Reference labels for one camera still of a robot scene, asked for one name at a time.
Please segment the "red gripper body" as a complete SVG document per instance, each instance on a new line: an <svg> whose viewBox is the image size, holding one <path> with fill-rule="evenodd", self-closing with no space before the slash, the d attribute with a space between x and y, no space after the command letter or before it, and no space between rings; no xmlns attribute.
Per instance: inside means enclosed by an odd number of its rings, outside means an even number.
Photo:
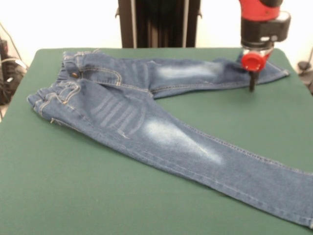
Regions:
<svg viewBox="0 0 313 235"><path fill-rule="evenodd" d="M269 59L273 47L270 48L251 48L244 47L241 58L242 67L247 71L259 72L261 71Z"/></svg>

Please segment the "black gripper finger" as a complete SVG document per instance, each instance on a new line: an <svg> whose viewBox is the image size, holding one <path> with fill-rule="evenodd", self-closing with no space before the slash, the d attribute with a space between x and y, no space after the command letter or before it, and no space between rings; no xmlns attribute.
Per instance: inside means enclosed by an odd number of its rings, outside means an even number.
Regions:
<svg viewBox="0 0 313 235"><path fill-rule="evenodd" d="M253 92L255 89L255 84L257 81L257 72L255 71L249 71L248 72L250 80L249 80L249 91Z"/></svg>

